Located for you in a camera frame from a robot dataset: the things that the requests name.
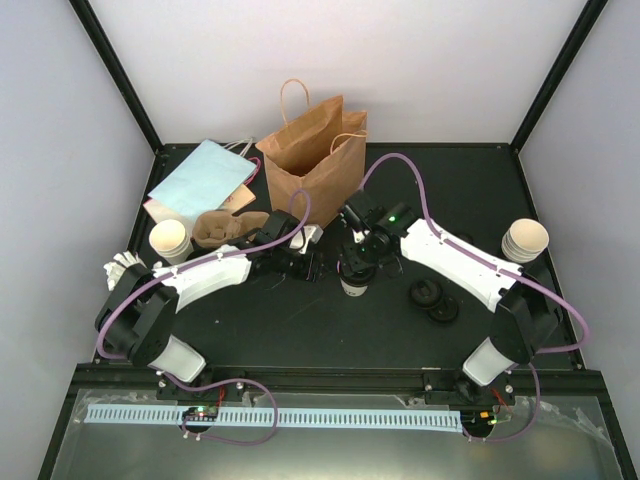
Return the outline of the single white paper cup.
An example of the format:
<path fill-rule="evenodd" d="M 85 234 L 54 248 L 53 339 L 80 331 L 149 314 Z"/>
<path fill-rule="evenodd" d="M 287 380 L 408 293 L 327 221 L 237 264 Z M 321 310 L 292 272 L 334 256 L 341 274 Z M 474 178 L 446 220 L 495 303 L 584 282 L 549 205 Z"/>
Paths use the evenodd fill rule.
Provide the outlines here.
<path fill-rule="evenodd" d="M 346 295 L 359 297 L 367 291 L 374 277 L 375 273 L 356 272 L 352 275 L 341 273 L 340 282 Z"/>

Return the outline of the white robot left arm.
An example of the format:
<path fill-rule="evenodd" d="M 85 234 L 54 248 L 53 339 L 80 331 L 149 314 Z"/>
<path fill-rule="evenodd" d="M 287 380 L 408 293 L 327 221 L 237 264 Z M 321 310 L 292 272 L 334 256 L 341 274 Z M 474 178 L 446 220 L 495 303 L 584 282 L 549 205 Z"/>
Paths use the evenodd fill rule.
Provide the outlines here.
<path fill-rule="evenodd" d="M 282 210 L 212 211 L 196 221 L 195 249 L 183 263 L 149 268 L 130 252 L 116 255 L 105 266 L 110 296 L 95 321 L 104 354 L 166 372 L 191 398 L 207 397 L 215 376 L 204 356 L 174 335 L 177 314 L 252 276 L 316 281 L 323 262 L 314 246 L 322 235 L 320 226 L 301 226 Z"/>

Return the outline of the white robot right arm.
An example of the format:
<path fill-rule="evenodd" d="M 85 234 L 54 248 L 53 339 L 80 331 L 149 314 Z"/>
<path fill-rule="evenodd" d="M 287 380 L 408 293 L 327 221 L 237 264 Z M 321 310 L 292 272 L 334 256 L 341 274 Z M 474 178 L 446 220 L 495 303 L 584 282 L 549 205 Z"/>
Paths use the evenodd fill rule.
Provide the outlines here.
<path fill-rule="evenodd" d="M 530 362 L 560 323 L 553 299 L 522 266 L 449 234 L 404 203 L 386 209 L 359 190 L 346 200 L 339 217 L 352 231 L 339 253 L 344 284 L 364 288 L 377 270 L 397 276 L 406 259 L 464 289 L 492 313 L 488 336 L 454 379 L 457 396 L 467 403 L 479 402 L 513 365 Z"/>

